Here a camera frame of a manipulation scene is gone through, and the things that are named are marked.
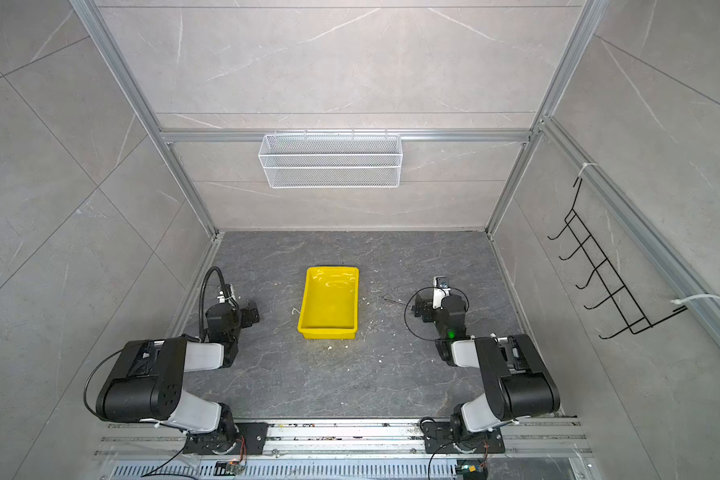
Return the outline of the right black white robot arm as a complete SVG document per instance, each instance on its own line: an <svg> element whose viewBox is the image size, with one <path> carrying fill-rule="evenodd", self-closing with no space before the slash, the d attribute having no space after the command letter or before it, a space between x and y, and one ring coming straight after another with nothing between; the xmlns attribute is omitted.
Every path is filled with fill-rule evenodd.
<svg viewBox="0 0 720 480"><path fill-rule="evenodd" d="M416 291L405 311L435 326L438 336L430 342L442 361L455 368L477 369L483 393L455 407L449 420L448 439L464 443L493 432L515 420L552 414L561 398L535 344L526 334L475 337L467 333L466 297L434 286L432 297Z"/></svg>

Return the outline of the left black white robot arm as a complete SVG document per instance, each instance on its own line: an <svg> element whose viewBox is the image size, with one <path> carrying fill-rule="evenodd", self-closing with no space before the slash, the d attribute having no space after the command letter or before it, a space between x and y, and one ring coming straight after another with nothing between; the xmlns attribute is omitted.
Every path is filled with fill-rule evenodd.
<svg viewBox="0 0 720 480"><path fill-rule="evenodd" d="M102 385L93 413L113 423L151 423L187 434L187 453L223 455L243 447L231 408L184 389L187 372L226 369L238 352L241 331L260 321L255 302L226 301L205 312L200 341L190 336L126 343Z"/></svg>

